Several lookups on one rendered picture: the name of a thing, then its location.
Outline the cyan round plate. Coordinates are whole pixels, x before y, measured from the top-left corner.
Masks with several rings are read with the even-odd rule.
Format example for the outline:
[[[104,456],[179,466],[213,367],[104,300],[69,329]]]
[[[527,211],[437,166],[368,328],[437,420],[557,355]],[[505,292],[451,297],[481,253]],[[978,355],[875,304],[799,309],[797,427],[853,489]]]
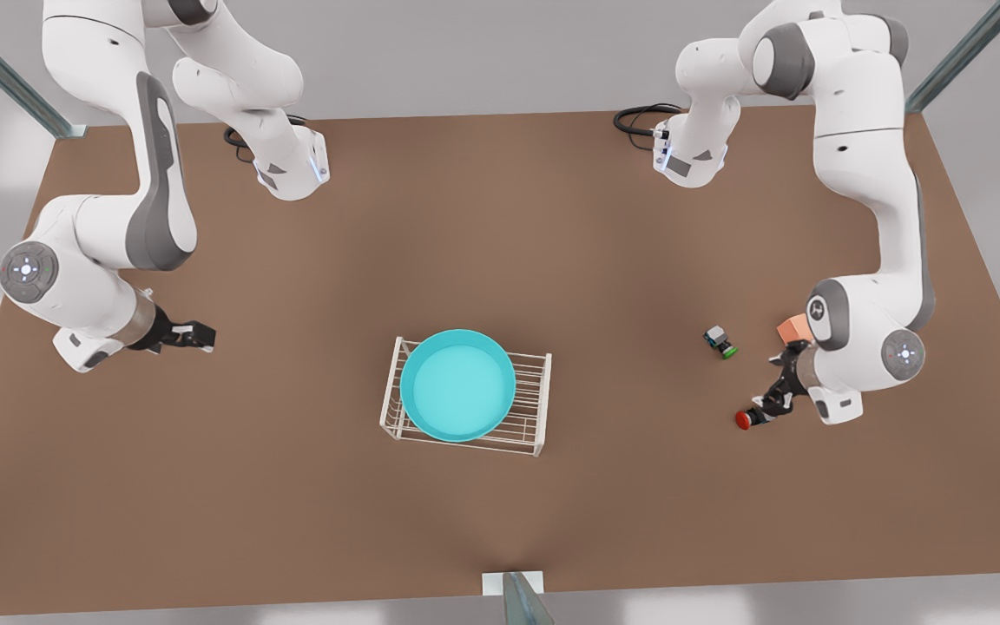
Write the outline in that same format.
[[[507,417],[515,403],[515,366],[483,333],[438,332],[412,347],[400,391],[406,416],[424,434],[440,442],[471,442]]]

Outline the silver frame post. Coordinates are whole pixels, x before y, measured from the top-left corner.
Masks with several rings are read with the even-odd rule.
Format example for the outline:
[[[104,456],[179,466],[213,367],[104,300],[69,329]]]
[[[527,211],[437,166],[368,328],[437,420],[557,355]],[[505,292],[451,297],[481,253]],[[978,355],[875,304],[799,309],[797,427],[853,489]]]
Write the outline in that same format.
[[[503,598],[505,625],[556,625],[543,604],[543,572],[488,572],[483,595]]]
[[[17,74],[10,64],[0,56],[0,90],[17,104],[32,119],[48,131],[53,138],[75,139],[83,138],[88,127],[84,124],[71,124],[44,96],[40,95],[27,80]]]
[[[996,0],[912,91],[906,114],[920,114],[1000,35],[1000,0]]]

